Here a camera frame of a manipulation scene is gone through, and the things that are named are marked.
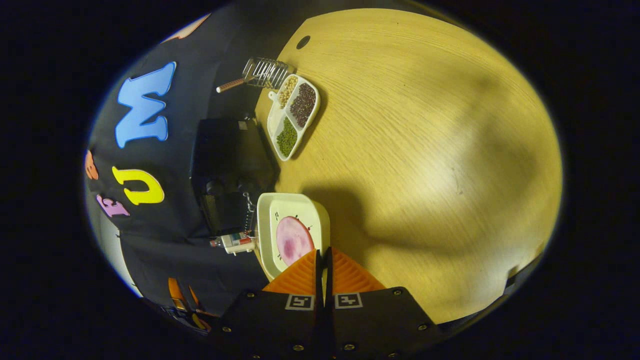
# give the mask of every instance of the wooden table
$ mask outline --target wooden table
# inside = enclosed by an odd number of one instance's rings
[[[307,19],[278,60],[315,84],[321,108],[276,191],[323,204],[331,245],[407,287],[433,321],[482,310],[542,252],[559,144],[535,90],[491,46],[423,15],[358,9]]]

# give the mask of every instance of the wooden handle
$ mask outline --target wooden handle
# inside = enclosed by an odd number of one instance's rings
[[[217,92],[223,92],[225,90],[229,90],[231,88],[234,88],[238,85],[242,85],[244,84],[244,79],[238,79],[238,80],[233,80],[230,83],[226,83],[224,85],[220,85],[216,88]]]

